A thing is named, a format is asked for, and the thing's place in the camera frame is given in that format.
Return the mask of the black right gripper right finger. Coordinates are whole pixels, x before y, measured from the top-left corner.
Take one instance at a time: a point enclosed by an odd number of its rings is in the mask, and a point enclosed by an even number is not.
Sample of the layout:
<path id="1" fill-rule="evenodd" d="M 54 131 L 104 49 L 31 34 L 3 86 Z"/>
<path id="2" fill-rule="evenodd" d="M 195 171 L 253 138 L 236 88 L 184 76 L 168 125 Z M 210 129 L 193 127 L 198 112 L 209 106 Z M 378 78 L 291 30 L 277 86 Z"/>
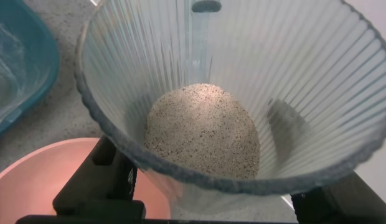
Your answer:
<path id="1" fill-rule="evenodd" d="M 356 173 L 291 200 L 300 223 L 386 223 L 386 203 Z"/>

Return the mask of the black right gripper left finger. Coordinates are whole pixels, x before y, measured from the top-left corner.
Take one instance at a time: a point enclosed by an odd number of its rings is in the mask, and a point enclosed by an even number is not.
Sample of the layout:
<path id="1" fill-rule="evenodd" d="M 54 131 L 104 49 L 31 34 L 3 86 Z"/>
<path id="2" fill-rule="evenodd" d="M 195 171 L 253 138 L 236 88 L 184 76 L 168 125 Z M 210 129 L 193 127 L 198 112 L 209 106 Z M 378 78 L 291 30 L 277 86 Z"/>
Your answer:
<path id="1" fill-rule="evenodd" d="M 133 162 L 102 137 L 52 205 L 58 216 L 143 218 L 144 203 L 133 199 L 137 172 Z"/>

